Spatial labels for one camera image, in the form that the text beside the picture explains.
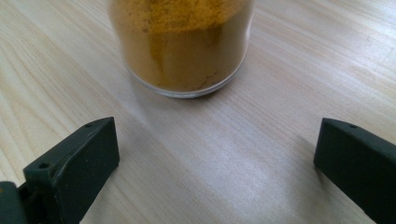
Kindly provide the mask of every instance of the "turmeric powder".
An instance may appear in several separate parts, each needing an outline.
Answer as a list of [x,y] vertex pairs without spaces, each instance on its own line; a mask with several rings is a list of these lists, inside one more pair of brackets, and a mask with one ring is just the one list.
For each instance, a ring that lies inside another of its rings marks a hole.
[[112,0],[108,9],[131,72],[173,92],[207,90],[243,61],[253,0]]

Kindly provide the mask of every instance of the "ground spice in jar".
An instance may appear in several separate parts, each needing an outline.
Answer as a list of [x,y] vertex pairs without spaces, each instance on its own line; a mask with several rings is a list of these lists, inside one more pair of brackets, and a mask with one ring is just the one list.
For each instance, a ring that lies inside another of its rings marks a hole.
[[108,9],[132,73],[166,91],[198,91],[238,68],[253,0],[112,0]]

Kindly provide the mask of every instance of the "table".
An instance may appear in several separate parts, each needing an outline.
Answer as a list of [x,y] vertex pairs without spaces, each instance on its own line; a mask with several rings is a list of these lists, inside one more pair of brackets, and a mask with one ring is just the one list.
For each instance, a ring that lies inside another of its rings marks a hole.
[[312,160],[322,118],[396,143],[396,2],[258,0],[233,81],[178,100],[131,79],[106,1],[0,1],[0,179],[105,117],[82,223],[373,223]]

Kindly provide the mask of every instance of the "jar of orange powder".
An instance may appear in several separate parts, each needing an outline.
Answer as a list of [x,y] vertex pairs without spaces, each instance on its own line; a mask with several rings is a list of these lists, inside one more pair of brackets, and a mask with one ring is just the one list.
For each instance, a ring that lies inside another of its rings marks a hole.
[[224,86],[248,49],[254,0],[110,0],[108,15],[131,74],[191,98]]

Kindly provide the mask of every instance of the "table surface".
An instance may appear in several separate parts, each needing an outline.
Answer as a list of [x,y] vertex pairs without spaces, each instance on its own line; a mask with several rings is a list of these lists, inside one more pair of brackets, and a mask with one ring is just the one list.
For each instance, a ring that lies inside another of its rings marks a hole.
[[396,143],[396,2],[258,0],[206,97],[128,74],[106,1],[0,1],[0,179],[114,117],[120,166],[81,223],[373,223],[313,165],[322,118]]

